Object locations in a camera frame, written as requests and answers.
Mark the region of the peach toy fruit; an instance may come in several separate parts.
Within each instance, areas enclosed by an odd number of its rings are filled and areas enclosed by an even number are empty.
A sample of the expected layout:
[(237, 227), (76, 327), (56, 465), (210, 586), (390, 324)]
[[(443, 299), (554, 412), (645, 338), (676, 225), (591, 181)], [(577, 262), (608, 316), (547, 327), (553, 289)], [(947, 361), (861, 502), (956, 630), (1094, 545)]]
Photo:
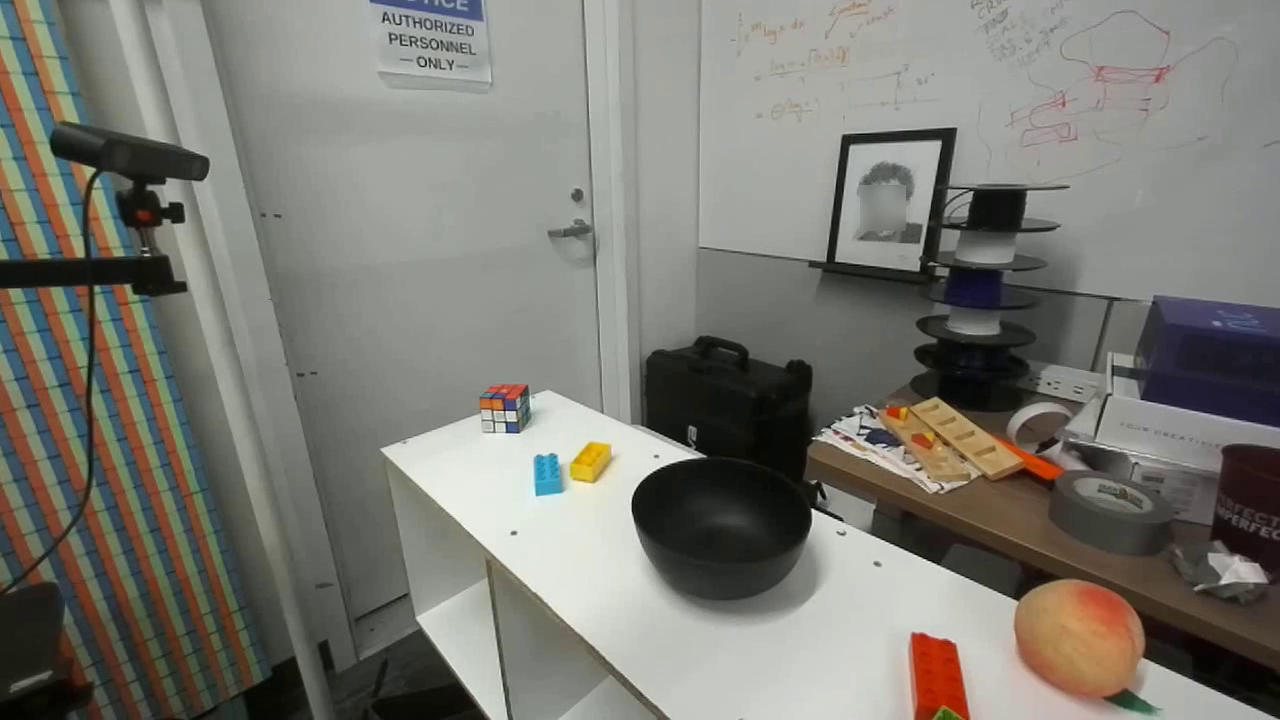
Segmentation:
[(1043, 682), (1104, 701), (1119, 695), (1144, 659), (1144, 620), (1090, 580), (1046, 580), (1016, 600), (1016, 651)]

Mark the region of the yellow lego block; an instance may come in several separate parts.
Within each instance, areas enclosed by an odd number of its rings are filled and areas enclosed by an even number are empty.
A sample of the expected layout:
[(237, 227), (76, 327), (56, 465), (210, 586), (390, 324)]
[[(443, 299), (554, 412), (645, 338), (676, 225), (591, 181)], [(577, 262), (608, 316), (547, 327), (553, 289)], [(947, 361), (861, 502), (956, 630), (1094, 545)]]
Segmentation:
[(569, 477), (581, 478), (581, 483), (596, 483), (610, 465), (610, 449), (603, 438), (586, 438), (573, 465), (569, 465)]

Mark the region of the red lego block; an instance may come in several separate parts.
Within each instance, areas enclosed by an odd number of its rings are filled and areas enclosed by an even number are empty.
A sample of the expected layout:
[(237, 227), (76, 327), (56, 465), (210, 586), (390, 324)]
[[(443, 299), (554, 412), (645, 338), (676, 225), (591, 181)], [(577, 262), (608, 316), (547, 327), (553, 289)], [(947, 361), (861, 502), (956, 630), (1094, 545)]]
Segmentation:
[(917, 720), (968, 720), (968, 688), (953, 641), (917, 630), (909, 641), (912, 665), (912, 717)]

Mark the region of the rubiks cube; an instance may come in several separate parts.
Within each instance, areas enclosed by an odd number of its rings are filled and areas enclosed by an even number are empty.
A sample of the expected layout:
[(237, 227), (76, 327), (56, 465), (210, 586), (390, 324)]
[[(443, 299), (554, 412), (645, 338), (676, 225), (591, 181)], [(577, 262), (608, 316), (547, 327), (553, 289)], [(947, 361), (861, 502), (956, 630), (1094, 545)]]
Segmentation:
[(531, 421), (525, 385), (487, 385), (481, 396), (481, 428), (484, 432), (525, 432)]

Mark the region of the wooden desk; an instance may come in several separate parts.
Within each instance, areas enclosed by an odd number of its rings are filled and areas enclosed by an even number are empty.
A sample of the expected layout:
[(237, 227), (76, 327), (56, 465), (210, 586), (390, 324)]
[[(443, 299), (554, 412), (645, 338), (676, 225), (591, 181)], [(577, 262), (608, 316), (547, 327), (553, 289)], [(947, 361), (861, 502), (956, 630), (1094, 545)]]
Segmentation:
[(1280, 669), (1280, 597), (1260, 604), (1221, 604), (1195, 597), (1165, 555), (1119, 555), (1071, 539), (1046, 521), (1046, 489), (1037, 478), (971, 478), (953, 491), (924, 491), (912, 478), (831, 445), (807, 445), (807, 477), (835, 501), (869, 501), (870, 533), (928, 561), (968, 545), (1021, 563), (1026, 577), (1099, 580), (1128, 597), (1144, 620), (1202, 641), (1221, 651)]

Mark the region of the magazine papers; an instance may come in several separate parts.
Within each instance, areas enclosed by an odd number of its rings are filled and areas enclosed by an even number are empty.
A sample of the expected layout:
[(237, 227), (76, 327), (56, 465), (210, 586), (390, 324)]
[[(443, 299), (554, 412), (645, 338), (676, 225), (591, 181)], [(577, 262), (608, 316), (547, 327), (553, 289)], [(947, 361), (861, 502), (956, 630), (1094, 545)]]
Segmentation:
[(869, 461), (870, 466), (885, 466), (898, 478), (912, 478), (918, 491), (938, 497), (953, 489), (965, 489), (975, 466), (924, 466), (909, 445), (878, 421), (875, 402), (857, 402), (843, 417), (835, 417), (828, 428), (815, 432), (821, 445), (831, 445), (857, 461)]

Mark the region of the wooden puzzle board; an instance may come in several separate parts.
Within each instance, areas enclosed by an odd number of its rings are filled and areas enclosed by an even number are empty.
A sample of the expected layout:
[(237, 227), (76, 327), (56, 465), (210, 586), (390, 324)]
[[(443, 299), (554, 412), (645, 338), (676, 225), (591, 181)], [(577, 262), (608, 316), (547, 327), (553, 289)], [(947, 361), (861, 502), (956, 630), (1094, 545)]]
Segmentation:
[(885, 402), (878, 421), (931, 478), (1009, 478), (1021, 455), (938, 396)]

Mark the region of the door sign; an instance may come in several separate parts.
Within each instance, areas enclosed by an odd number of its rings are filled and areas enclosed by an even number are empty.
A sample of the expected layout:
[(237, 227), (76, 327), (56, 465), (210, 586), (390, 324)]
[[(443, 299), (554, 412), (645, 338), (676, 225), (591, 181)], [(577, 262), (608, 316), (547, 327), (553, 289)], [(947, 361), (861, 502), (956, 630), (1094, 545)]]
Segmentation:
[(459, 88), (497, 78), (484, 0), (369, 0), (369, 11), (385, 76)]

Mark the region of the stack of filament spools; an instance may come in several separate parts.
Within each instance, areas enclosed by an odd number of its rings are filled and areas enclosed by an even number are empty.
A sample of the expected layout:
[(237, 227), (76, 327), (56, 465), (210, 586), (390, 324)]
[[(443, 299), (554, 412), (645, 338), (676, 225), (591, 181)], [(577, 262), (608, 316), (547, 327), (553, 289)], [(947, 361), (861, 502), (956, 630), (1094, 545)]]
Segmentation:
[(1016, 296), (1009, 277), (1038, 268), (1038, 256), (1021, 249), (1022, 236), (1056, 231), (1056, 218), (1026, 211), (1030, 196), (1037, 184), (961, 184), (965, 211), (944, 216), (956, 242), (935, 256), (938, 306), (918, 318), (917, 396), (968, 412), (1011, 412), (1026, 396), (1022, 346), (1037, 333), (1016, 324), (1026, 296)]

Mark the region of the grey duct tape roll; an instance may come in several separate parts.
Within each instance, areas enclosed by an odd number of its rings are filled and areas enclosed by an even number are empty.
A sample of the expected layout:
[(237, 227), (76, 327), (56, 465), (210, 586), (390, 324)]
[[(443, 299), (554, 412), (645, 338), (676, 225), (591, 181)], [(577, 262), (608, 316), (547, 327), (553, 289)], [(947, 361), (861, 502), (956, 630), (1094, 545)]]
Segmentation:
[(1155, 555), (1170, 539), (1170, 509), (1155, 491), (1089, 470), (1050, 489), (1046, 521), (1071, 539), (1119, 555)]

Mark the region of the dark maroon cup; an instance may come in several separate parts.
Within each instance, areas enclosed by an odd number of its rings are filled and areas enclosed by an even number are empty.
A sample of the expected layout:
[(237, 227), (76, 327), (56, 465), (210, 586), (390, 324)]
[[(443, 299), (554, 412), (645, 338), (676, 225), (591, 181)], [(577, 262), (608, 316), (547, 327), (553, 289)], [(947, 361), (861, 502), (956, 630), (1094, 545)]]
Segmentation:
[(1280, 449), (1226, 445), (1221, 453), (1212, 536), (1280, 577)]

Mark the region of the blue lego block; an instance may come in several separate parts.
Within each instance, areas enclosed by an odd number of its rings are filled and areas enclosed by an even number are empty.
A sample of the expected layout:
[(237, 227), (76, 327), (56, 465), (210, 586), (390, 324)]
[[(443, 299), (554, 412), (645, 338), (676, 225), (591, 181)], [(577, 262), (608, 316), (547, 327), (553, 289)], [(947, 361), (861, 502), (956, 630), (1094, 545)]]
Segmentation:
[(538, 453), (531, 461), (536, 497), (559, 497), (563, 491), (563, 466), (554, 453)]

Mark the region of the framed portrait picture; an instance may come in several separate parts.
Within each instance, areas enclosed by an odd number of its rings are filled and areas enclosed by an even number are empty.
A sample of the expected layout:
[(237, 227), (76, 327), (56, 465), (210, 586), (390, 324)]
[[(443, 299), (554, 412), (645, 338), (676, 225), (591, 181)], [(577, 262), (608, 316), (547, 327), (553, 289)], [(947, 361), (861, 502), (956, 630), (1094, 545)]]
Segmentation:
[(822, 259), (918, 280), (938, 239), (953, 127), (848, 131), (838, 140)]

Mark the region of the purple box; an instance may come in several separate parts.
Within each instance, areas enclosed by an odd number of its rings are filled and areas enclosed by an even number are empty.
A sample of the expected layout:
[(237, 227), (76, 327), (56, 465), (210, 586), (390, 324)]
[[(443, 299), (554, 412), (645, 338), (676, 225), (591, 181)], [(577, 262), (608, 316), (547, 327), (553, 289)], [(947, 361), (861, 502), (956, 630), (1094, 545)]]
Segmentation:
[(1280, 423), (1280, 306), (1155, 296), (1139, 361), (1144, 398)]

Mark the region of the black hard case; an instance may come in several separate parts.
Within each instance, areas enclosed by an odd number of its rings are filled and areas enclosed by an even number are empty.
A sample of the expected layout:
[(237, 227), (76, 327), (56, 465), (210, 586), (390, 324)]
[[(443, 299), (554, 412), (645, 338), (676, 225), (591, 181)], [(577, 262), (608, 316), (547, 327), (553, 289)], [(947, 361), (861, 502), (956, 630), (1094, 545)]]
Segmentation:
[(803, 477), (810, 363), (762, 363), (745, 343), (694, 337), (645, 361), (645, 423), (709, 455)]

